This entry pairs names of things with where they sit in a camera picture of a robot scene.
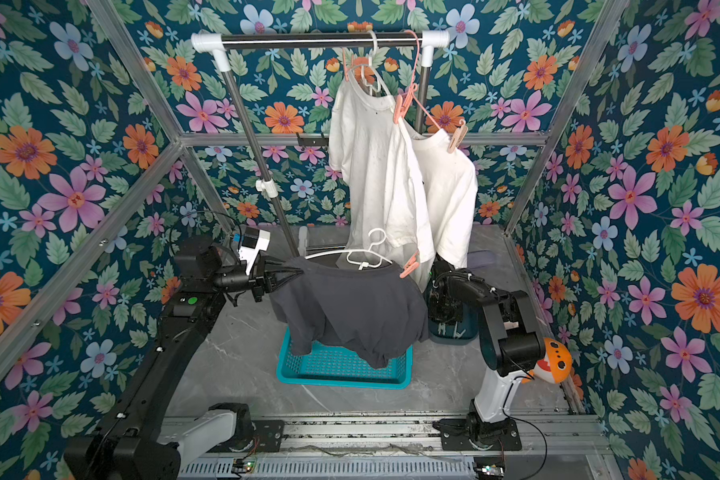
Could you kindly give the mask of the black wall hook rail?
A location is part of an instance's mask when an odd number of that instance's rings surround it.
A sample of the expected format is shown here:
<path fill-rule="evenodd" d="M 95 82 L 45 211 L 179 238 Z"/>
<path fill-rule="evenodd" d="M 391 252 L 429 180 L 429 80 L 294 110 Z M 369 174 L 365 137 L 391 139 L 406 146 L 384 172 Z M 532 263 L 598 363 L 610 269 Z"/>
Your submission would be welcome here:
<path fill-rule="evenodd" d="M 323 148 L 329 145 L 329 138 L 323 134 L 297 134 L 297 146 Z"/>

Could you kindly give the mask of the pink clothespin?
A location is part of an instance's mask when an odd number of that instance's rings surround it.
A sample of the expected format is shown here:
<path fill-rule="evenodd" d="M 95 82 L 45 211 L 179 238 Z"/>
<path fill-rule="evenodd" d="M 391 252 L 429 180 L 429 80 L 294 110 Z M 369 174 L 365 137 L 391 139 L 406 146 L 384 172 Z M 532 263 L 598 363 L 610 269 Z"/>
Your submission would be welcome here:
<path fill-rule="evenodd" d="M 352 73 L 353 69 L 353 54 L 352 52 L 347 48 L 342 48 L 342 64 L 343 64 L 343 71 L 344 71 L 344 80 L 348 82 L 350 80 L 350 75 Z"/>
<path fill-rule="evenodd" d="M 393 113 L 393 121 L 398 124 L 405 118 L 411 104 L 417 98 L 418 85 L 412 83 L 402 94 L 396 97 L 396 105 Z"/>
<path fill-rule="evenodd" d="M 415 252 L 404 264 L 403 270 L 400 273 L 399 277 L 401 279 L 408 277 L 411 273 L 413 273 L 418 267 L 420 266 L 419 262 L 419 252 Z"/>

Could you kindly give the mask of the beige clothespin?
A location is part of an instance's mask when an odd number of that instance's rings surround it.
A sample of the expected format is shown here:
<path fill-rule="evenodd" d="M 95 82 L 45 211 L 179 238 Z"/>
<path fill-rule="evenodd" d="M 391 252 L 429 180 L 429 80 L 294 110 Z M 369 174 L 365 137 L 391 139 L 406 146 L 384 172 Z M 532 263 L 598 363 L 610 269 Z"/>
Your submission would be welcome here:
<path fill-rule="evenodd" d="M 457 149 L 460 148 L 460 145 L 462 141 L 464 140 L 466 134 L 468 133 L 468 126 L 464 119 L 460 120 L 460 123 L 456 130 L 453 132 L 451 136 L 451 140 L 448 146 L 448 153 L 454 153 Z"/>

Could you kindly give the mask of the white steel clothes rack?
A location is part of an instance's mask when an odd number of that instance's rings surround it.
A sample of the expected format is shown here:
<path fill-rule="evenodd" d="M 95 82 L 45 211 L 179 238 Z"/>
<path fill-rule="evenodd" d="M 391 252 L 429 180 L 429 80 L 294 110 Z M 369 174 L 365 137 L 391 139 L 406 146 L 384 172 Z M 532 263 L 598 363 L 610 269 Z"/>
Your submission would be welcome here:
<path fill-rule="evenodd" d="M 278 224 L 281 226 L 290 253 L 299 254 L 296 238 L 291 231 L 285 210 L 279 198 L 276 182 L 263 157 L 263 146 L 291 146 L 296 145 L 296 135 L 288 134 L 258 134 L 245 108 L 242 94 L 232 74 L 231 62 L 228 52 L 231 50 L 293 50 L 295 48 L 329 48 L 341 47 L 347 33 L 297 33 L 297 34 L 263 34 L 263 35 L 233 35 L 217 33 L 194 33 L 191 36 L 192 47 L 198 53 L 209 53 L 213 56 L 219 74 L 225 82 L 227 92 L 231 95 L 231 103 L 235 106 L 238 119 L 243 129 L 243 137 L 251 147 L 254 159 L 261 172 L 261 185 L 258 190 L 273 206 Z M 405 32 L 382 32 L 377 34 L 379 45 L 386 47 L 415 47 L 415 41 Z M 350 47 L 370 47 L 366 42 Z"/>

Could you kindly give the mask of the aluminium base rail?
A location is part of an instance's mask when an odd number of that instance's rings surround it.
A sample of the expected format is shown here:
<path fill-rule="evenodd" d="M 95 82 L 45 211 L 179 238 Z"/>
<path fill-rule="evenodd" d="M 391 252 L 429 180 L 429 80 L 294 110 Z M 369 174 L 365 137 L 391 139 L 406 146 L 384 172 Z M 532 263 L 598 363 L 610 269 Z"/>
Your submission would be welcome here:
<path fill-rule="evenodd" d="M 263 416 L 239 451 L 218 446 L 182 479 L 619 479 L 591 415 L 521 412 L 479 440 L 462 412 Z"/>

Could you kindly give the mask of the plain white t-shirt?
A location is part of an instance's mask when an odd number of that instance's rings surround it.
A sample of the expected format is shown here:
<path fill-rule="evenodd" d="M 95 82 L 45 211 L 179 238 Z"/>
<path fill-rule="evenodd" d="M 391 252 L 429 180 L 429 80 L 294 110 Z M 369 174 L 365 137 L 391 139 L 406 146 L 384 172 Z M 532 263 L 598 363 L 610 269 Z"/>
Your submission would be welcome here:
<path fill-rule="evenodd" d="M 357 79 L 341 82 L 329 133 L 329 164 L 349 186 L 349 246 L 372 249 L 405 266 L 425 290 L 435 258 L 424 182 L 408 125 L 394 119 L 393 96 L 374 97 Z"/>

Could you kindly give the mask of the white plastic hanger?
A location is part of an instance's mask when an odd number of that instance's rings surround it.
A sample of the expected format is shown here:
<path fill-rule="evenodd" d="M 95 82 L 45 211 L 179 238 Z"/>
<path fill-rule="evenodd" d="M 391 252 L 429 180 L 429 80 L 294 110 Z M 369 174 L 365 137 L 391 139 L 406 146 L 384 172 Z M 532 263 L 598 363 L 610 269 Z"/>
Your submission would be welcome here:
<path fill-rule="evenodd" d="M 373 30 L 365 33 L 348 32 L 343 39 L 340 52 L 342 48 L 348 49 L 352 45 L 360 45 L 363 42 L 366 42 L 370 46 L 370 51 L 365 56 L 354 57 L 350 80 L 356 80 L 361 86 L 364 86 L 371 95 L 376 94 L 381 96 L 381 93 L 384 93 L 386 96 L 392 97 L 392 92 L 374 66 L 374 56 L 379 51 L 380 39 Z"/>
<path fill-rule="evenodd" d="M 383 228 L 371 229 L 367 238 L 370 243 L 366 248 L 358 244 L 323 249 L 309 253 L 305 259 L 316 265 L 347 271 L 372 270 L 393 265 L 392 260 L 379 252 L 379 248 L 387 240 L 386 231 Z"/>

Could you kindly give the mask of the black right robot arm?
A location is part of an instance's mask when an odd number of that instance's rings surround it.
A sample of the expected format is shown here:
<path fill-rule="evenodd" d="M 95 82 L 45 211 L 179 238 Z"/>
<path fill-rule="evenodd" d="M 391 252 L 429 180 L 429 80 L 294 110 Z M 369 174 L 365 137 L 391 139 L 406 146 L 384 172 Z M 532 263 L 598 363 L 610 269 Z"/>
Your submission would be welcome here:
<path fill-rule="evenodd" d="M 476 314 L 486 372 L 466 417 L 433 423 L 445 450 L 522 448 L 509 414 L 521 381 L 546 353 L 529 295 L 490 284 L 467 269 L 437 258 L 431 270 L 428 308 L 433 320 L 454 322 L 465 309 Z"/>

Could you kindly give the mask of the teal clothespin tray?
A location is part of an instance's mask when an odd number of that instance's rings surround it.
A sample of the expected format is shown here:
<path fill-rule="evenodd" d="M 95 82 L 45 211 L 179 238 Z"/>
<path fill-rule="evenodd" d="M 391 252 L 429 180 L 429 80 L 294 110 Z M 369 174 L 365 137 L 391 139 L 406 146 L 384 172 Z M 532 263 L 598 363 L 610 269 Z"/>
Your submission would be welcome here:
<path fill-rule="evenodd" d="M 424 298 L 427 304 L 428 290 L 431 285 L 431 278 Z M 430 339 L 439 344 L 465 345 L 478 337 L 477 312 L 464 302 L 463 320 L 457 324 L 435 323 L 428 320 Z"/>

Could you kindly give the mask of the teal laundry basket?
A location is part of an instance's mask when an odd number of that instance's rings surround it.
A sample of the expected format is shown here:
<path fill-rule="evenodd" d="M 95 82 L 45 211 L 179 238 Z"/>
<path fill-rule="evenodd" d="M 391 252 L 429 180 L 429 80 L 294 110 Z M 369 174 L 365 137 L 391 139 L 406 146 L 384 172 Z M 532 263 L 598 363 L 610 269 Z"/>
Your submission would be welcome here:
<path fill-rule="evenodd" d="M 413 347 L 385 368 L 373 369 L 355 352 L 314 342 L 308 355 L 293 353 L 287 329 L 280 350 L 277 377 L 284 384 L 326 387 L 402 390 L 409 386 L 413 371 Z"/>

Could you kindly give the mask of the white printed t-shirt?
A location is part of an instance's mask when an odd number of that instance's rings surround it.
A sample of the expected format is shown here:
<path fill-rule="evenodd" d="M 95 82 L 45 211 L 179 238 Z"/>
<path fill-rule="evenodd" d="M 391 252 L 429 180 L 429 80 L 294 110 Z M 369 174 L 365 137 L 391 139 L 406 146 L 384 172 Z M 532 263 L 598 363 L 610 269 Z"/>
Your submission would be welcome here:
<path fill-rule="evenodd" d="M 444 131 L 410 132 L 419 164 L 435 252 L 455 268 L 465 268 L 470 246 L 477 178 L 473 162 L 451 146 Z"/>

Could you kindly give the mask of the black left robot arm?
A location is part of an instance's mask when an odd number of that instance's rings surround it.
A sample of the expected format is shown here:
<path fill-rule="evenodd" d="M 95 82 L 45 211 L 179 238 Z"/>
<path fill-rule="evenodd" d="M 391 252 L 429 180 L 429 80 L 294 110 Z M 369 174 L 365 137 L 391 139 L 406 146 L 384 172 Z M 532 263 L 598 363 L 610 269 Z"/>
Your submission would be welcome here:
<path fill-rule="evenodd" d="M 297 275 L 266 255 L 270 241 L 270 232 L 246 226 L 237 251 L 208 235 L 181 244 L 174 258 L 180 285 L 158 318 L 155 345 L 93 432 L 67 443 L 63 459 L 74 478 L 175 479 L 219 445 L 234 451 L 257 445 L 242 403 L 217 403 L 175 433 L 162 427 L 186 368 L 225 305 L 244 292 L 260 302 Z"/>

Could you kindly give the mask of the pink wire hanger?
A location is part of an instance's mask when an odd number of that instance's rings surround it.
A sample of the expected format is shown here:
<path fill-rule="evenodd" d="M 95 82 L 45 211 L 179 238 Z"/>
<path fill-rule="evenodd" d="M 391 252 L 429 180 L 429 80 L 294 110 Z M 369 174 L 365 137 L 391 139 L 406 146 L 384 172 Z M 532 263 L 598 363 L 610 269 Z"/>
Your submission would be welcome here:
<path fill-rule="evenodd" d="M 418 106 L 414 128 L 416 130 L 421 129 L 424 125 L 424 118 L 427 118 L 432 122 L 435 129 L 438 130 L 439 124 L 426 107 L 429 77 L 434 62 L 435 50 L 447 47 L 451 39 L 449 33 L 445 30 L 423 31 L 421 33 L 407 30 L 406 33 L 415 41 L 416 55 L 414 56 L 414 68 L 420 66 L 419 76 L 416 76 L 416 73 L 412 73 L 409 82 L 409 86 L 412 83 L 418 85 L 417 98 L 413 101 L 416 102 Z"/>

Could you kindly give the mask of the orange plush toy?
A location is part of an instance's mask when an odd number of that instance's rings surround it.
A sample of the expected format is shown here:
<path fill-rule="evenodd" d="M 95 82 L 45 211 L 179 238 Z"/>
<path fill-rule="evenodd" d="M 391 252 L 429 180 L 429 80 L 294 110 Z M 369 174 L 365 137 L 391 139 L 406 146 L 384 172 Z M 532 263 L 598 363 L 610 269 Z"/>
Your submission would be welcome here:
<path fill-rule="evenodd" d="M 522 383 L 540 380 L 550 384 L 560 384 L 571 375 L 573 359 L 566 346 L 554 339 L 545 338 L 545 355 L 529 371 Z"/>

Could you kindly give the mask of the dark grey t-shirt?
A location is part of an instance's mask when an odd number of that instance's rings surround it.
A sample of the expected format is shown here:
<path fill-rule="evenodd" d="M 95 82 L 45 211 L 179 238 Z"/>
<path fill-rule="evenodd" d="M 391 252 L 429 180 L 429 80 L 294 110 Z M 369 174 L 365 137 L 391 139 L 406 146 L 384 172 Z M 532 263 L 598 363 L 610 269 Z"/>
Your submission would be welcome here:
<path fill-rule="evenodd" d="M 300 273 L 269 298 L 276 318 L 288 326 L 294 355 L 310 354 L 319 342 L 346 348 L 381 369 L 429 338 L 423 294 L 414 280 L 400 276 L 399 265 L 339 269 L 304 257 L 286 265 Z"/>

